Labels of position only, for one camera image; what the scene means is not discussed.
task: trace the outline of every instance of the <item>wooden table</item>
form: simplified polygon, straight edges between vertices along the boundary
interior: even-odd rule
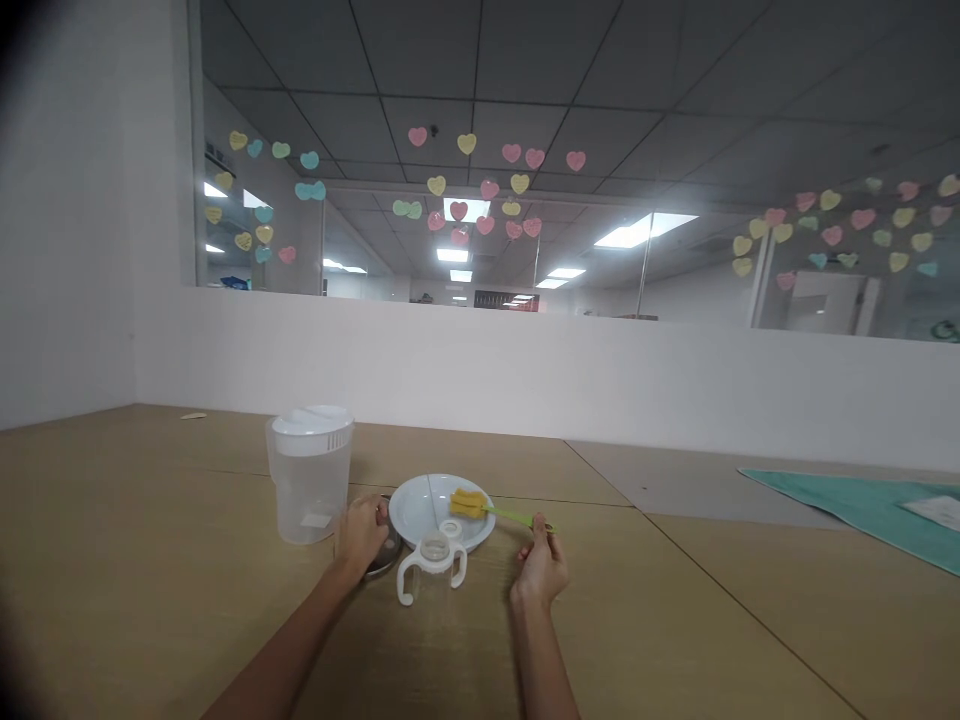
[[[179,420],[188,410],[131,406],[0,433],[4,599],[53,716],[197,717],[331,560],[329,541],[298,547],[277,535],[266,417]],[[736,532],[752,523],[651,522],[560,440],[357,426],[351,495],[425,472],[468,477],[498,506],[542,510],[561,528],[574,581],[555,621],[584,717],[856,718],[866,709],[869,717],[947,717],[957,707],[952,683],[914,706],[923,712],[909,712],[897,669],[918,656],[898,666],[879,642],[857,655],[846,646],[864,633],[847,632],[847,616],[824,618],[830,638],[818,644],[809,625],[819,617],[817,593],[802,592],[795,613],[781,606],[783,592],[836,576],[815,566],[832,562],[829,542],[777,532],[842,538],[841,547],[854,533],[771,525],[777,540],[757,539],[766,546],[757,553],[756,538]],[[443,633],[397,602],[394,572],[362,586],[296,717],[518,717],[505,599],[527,533],[500,521],[471,554],[452,596],[455,622]],[[841,558],[850,571],[881,558],[870,589],[896,583],[884,585],[882,551],[850,552]],[[750,564],[758,554],[765,562]],[[955,618],[957,579],[905,557],[890,567],[935,593],[924,609],[939,615],[913,622],[896,614],[914,604],[871,606],[872,622],[906,628],[884,638]],[[795,584],[783,582],[804,564]],[[782,591],[765,582],[775,571]],[[869,604],[866,590],[832,597],[822,614]],[[956,670],[956,647],[930,655],[937,667],[927,686]],[[831,661],[838,648],[862,669]],[[895,687],[904,702],[890,710],[864,695],[872,667],[882,667],[887,687],[876,697]]]

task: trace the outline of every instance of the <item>ceiling tile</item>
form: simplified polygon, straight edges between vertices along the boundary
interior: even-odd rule
[[[230,5],[288,89],[376,90],[348,0],[230,0]]]

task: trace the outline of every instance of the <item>plastic pitcher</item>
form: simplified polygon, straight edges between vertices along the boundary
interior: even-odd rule
[[[333,533],[347,504],[353,415],[335,405],[296,408],[267,422],[280,537],[308,545]]]

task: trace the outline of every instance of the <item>pink heart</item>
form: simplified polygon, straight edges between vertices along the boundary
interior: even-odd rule
[[[789,290],[797,283],[797,274],[795,272],[780,273],[777,275],[777,285],[781,290]]]
[[[584,163],[587,162],[587,154],[583,152],[568,152],[567,153],[567,167],[569,167],[574,172],[580,172],[580,168],[584,166]]]
[[[500,192],[500,186],[493,180],[484,180],[480,183],[480,197],[484,200],[493,200],[498,192]]]
[[[917,195],[920,194],[920,186],[917,183],[904,180],[902,183],[897,185],[897,190],[900,191],[900,197],[904,200],[913,200]]]
[[[503,153],[503,159],[507,162],[516,162],[520,159],[519,145],[504,145],[500,152]]]
[[[806,212],[817,201],[816,193],[797,193],[797,210]]]
[[[467,216],[467,204],[450,203],[450,214],[453,215],[454,220],[460,222]]]
[[[820,233],[820,237],[824,239],[827,245],[833,247],[843,240],[843,228],[841,228],[839,225],[833,225],[832,227],[828,227],[826,230]]]
[[[863,230],[877,219],[877,211],[873,208],[869,210],[854,210],[850,216],[850,224],[855,230]]]
[[[530,218],[523,221],[523,230],[530,237],[536,237],[540,234],[540,228],[543,227],[543,221],[540,218]]]
[[[543,165],[543,158],[546,157],[546,153],[543,150],[534,150],[530,148],[527,150],[526,154],[527,165],[530,166],[531,170],[536,170],[538,167]]]
[[[450,231],[450,242],[454,245],[466,245],[468,240],[470,240],[470,233],[466,228],[454,228]]]
[[[770,227],[783,225],[783,221],[787,219],[787,211],[783,209],[770,208],[767,210],[766,214],[764,214],[763,219]]]
[[[951,215],[953,215],[952,207],[945,208],[942,205],[934,205],[930,208],[930,223],[934,227],[940,227],[950,219]]]
[[[447,224],[447,221],[443,219],[443,215],[434,211],[430,213],[427,217],[427,227],[436,232],[437,230],[443,230],[443,226]]]
[[[481,215],[477,218],[477,230],[480,231],[481,235],[489,235],[490,231],[493,230],[493,226],[497,224],[497,221],[493,218],[484,217]]]
[[[427,129],[410,128],[407,131],[407,137],[410,138],[410,142],[414,144],[414,147],[420,147],[427,141]]]

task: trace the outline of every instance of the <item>blue heart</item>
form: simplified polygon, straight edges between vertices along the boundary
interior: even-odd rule
[[[313,150],[300,156],[300,164],[307,170],[313,170],[320,164],[320,156]]]

